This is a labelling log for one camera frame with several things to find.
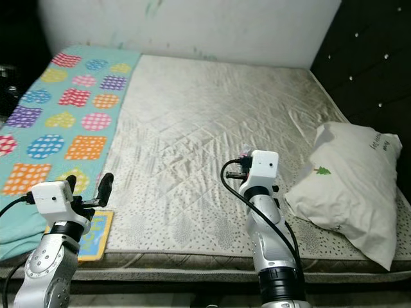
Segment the grey quilted mattress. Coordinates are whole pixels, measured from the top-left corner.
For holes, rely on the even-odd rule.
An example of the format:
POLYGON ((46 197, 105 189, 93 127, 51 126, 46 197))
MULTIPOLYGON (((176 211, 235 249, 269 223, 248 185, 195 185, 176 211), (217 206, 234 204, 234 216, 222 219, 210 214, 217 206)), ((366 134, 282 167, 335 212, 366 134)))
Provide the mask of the grey quilted mattress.
POLYGON ((285 194, 327 121, 349 123, 308 71, 142 56, 103 167, 114 174, 105 254, 82 262, 76 277, 256 281, 249 209, 221 185, 218 170, 250 150, 267 150, 279 154, 276 197, 309 282, 411 278, 411 206, 399 188, 389 270, 342 234, 292 214, 285 194))

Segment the yellow-edged blue picture book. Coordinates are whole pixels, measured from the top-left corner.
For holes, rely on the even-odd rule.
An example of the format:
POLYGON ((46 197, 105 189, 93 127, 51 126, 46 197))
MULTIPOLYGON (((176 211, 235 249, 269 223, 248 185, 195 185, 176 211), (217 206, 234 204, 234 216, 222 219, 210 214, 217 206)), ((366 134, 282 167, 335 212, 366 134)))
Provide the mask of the yellow-edged blue picture book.
POLYGON ((95 212, 88 232, 80 238, 78 254, 80 262, 99 261, 103 258, 113 220, 114 211, 97 210, 95 212))

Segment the teal blanket colourful dotted shapes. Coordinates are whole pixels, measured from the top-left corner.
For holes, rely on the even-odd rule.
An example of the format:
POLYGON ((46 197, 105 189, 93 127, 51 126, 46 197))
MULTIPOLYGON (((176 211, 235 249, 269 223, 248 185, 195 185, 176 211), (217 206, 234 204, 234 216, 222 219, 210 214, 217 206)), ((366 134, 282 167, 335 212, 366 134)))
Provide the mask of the teal blanket colourful dotted shapes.
POLYGON ((88 200, 116 134, 121 104, 140 53, 74 45, 57 53, 0 132, 2 259, 38 246, 46 228, 34 205, 17 199, 38 183, 77 178, 88 200))

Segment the white pillow green tree print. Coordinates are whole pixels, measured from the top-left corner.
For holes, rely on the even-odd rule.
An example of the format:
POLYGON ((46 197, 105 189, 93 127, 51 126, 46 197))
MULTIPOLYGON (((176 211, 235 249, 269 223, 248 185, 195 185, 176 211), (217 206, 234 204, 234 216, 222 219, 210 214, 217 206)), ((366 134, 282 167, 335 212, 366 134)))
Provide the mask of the white pillow green tree print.
POLYGON ((342 234, 391 268, 397 246, 398 135, 338 121, 318 126, 302 171, 285 194, 293 215, 342 234))

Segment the dark bed base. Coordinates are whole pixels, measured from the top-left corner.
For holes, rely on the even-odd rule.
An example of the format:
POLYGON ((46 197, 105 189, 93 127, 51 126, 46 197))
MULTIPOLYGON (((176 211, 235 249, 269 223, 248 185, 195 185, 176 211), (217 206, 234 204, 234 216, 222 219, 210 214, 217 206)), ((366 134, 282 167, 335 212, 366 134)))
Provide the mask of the dark bed base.
MULTIPOLYGON (((316 308, 411 308, 411 280, 388 284, 308 284, 316 308)), ((255 308, 256 284, 74 281, 70 308, 255 308)))

